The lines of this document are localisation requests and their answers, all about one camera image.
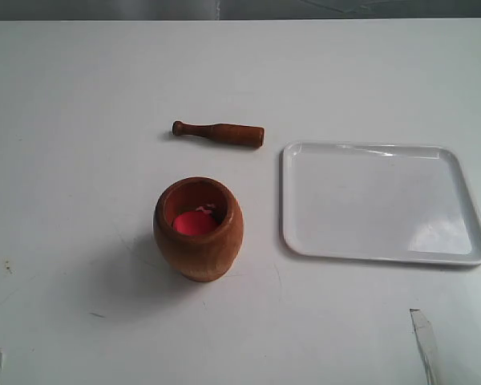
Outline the brown wooden pestle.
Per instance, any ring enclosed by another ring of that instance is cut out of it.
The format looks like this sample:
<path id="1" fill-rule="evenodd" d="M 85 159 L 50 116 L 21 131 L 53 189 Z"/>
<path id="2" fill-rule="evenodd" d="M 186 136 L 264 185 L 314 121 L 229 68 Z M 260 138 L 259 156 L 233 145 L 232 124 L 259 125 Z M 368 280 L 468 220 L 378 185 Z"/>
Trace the brown wooden pestle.
<path id="1" fill-rule="evenodd" d="M 174 136 L 197 136 L 219 144 L 231 144 L 248 148 L 260 148 L 264 143 L 262 127 L 239 124 L 186 124 L 179 120 L 172 125 Z"/>

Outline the wooden mortar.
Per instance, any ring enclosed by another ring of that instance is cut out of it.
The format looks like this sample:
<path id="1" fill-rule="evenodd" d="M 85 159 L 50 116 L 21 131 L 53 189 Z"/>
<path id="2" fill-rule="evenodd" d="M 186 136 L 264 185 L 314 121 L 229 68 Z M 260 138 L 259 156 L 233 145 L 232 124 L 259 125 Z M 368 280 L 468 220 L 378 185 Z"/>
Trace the wooden mortar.
<path id="1" fill-rule="evenodd" d="M 217 227 L 203 235 L 186 235 L 173 228 L 183 213 L 209 210 Z M 153 214 L 153 232 L 168 264 L 196 282 L 214 281 L 230 269 L 244 236 L 241 207 L 217 180 L 194 176 L 179 180 L 161 194 Z"/>

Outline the red object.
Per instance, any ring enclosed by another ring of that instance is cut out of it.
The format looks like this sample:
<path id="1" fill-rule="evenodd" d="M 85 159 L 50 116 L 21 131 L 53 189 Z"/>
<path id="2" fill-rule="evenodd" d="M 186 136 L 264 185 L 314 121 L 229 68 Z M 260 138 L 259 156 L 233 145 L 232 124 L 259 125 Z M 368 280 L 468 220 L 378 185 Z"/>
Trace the red object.
<path id="1" fill-rule="evenodd" d="M 203 211 L 181 213 L 172 223 L 172 228 L 183 235 L 200 236 L 211 233 L 217 228 L 216 220 Z"/>

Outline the white plastic tray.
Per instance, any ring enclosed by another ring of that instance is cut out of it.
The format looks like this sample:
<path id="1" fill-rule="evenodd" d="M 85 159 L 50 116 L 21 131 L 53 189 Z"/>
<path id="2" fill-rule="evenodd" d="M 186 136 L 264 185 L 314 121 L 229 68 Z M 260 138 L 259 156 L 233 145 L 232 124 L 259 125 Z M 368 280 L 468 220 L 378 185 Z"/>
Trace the white plastic tray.
<path id="1" fill-rule="evenodd" d="M 281 236 L 305 257 L 481 265 L 479 210 L 457 156 L 439 146 L 288 144 Z"/>

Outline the clear tape strip right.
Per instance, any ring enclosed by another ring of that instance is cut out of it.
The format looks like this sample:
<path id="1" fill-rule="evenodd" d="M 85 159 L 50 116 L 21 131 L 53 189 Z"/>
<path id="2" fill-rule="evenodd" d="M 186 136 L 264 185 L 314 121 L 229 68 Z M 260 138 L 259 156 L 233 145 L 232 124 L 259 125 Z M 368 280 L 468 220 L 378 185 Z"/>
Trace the clear tape strip right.
<path id="1" fill-rule="evenodd" d="M 427 383 L 430 385 L 445 384 L 439 349 L 430 321 L 420 309 L 410 309 L 410 318 Z"/>

